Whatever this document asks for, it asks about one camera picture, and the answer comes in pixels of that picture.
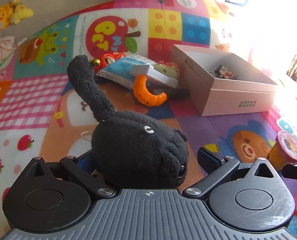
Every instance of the gold bell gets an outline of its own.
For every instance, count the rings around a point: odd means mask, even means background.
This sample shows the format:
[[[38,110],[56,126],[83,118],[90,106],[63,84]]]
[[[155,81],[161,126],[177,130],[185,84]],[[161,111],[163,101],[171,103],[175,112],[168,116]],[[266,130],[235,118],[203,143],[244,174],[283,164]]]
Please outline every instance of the gold bell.
[[[97,67],[101,64],[101,62],[98,58],[90,60],[90,63],[92,64],[93,67]]]

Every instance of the plush eye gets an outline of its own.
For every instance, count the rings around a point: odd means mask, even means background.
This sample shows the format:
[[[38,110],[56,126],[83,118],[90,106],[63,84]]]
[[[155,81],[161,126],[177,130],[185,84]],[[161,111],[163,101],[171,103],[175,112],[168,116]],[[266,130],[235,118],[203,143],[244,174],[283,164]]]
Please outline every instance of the plush eye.
[[[181,168],[179,169],[177,177],[180,179],[184,177],[186,174],[186,166],[182,165]]]
[[[147,126],[147,125],[144,126],[144,130],[145,130],[147,133],[154,133],[154,130],[151,129],[151,127],[149,127],[149,126]]]

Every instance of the pink cloth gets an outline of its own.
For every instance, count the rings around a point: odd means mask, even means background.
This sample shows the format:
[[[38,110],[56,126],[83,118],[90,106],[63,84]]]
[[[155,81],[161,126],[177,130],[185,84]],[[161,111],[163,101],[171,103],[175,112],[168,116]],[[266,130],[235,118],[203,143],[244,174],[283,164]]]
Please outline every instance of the pink cloth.
[[[0,39],[0,63],[17,47],[14,44],[14,36],[7,36]]]

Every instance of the crosshair marking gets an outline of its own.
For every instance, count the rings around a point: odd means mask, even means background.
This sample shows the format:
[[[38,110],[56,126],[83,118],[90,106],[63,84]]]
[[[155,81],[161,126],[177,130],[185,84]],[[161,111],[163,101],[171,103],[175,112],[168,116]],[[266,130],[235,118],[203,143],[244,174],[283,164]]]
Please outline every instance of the crosshair marking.
[[[148,192],[145,193],[145,195],[149,196],[149,197],[153,196],[153,194],[155,194],[155,193],[153,193],[152,191],[148,191]]]

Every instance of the black cat plush toy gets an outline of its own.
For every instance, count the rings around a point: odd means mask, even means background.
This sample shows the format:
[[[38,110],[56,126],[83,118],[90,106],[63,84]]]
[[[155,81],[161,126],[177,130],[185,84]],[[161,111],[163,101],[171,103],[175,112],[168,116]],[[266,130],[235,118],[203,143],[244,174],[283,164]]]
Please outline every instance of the black cat plush toy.
[[[98,88],[87,56],[67,68],[69,80],[95,119],[91,146],[97,170],[120,188],[176,188],[186,176],[186,135],[134,111],[116,111]]]

